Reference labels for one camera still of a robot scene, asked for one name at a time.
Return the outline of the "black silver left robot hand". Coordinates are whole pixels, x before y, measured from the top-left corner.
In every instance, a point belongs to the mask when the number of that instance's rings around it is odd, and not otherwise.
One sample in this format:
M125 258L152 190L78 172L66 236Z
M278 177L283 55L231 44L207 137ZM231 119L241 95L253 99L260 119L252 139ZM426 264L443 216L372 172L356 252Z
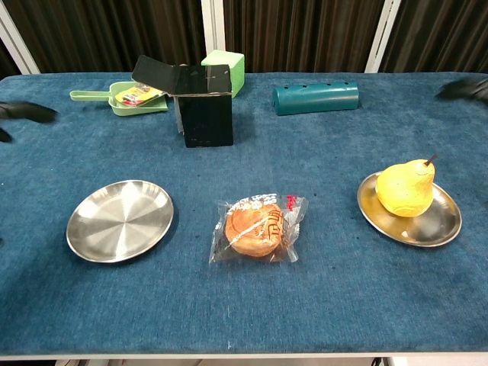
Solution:
M48 107L27 101L1 102L1 120L26 119L39 124L50 124L58 113Z

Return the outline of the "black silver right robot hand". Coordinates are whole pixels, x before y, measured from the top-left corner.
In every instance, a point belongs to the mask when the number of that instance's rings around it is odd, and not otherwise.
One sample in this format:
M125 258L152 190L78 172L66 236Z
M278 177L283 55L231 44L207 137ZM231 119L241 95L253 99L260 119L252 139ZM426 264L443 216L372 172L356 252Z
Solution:
M487 78L465 78L449 82L441 87L436 97L446 101L467 99L487 104Z

